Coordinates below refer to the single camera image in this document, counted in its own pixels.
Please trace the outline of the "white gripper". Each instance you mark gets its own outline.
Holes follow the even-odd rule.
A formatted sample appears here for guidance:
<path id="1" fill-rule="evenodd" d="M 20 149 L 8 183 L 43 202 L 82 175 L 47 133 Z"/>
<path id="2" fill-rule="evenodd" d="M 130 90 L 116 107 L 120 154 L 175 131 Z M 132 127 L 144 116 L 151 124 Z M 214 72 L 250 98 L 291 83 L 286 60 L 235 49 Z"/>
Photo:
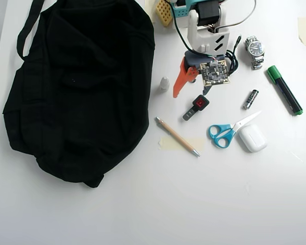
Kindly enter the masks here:
<path id="1" fill-rule="evenodd" d="M 190 10 L 188 15 L 187 39 L 190 48 L 185 52 L 180 65 L 180 72 L 173 86 L 173 97 L 177 98 L 187 82 L 193 82 L 198 76 L 198 68 L 201 63 L 213 59 L 225 58 L 230 32 L 228 28 L 217 30 L 207 28 L 199 23 L 200 14 L 196 10 Z M 205 86 L 202 93 L 207 94 L 212 86 Z"/>

